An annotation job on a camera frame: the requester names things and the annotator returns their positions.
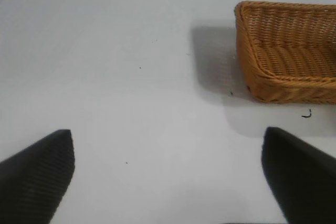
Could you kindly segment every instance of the basket rim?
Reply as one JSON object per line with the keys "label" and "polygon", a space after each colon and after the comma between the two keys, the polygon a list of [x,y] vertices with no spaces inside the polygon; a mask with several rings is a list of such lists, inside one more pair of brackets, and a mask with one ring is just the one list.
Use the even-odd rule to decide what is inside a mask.
{"label": "basket rim", "polygon": [[325,12],[326,10],[336,12],[335,5],[323,5],[323,4],[303,4],[303,3],[286,3],[286,2],[268,2],[268,1],[242,1],[239,2],[235,7],[235,15],[240,19],[243,25],[244,32],[247,34],[248,43],[252,50],[253,55],[250,56],[254,59],[257,64],[258,70],[260,72],[258,75],[262,78],[266,78],[276,84],[280,84],[287,88],[311,88],[311,83],[319,83],[321,87],[336,89],[336,77],[292,77],[284,75],[276,75],[273,72],[266,70],[260,64],[257,57],[255,44],[251,40],[251,35],[248,30],[248,25],[246,23],[246,18],[243,16],[244,8],[278,8],[278,9],[295,9],[295,10],[316,10],[319,12]]}

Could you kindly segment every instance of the woven basket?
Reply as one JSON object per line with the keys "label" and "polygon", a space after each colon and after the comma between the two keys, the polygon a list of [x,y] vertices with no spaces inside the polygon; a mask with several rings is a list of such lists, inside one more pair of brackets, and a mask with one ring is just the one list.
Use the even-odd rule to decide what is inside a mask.
{"label": "woven basket", "polygon": [[239,3],[237,53],[262,102],[336,103],[336,5]]}

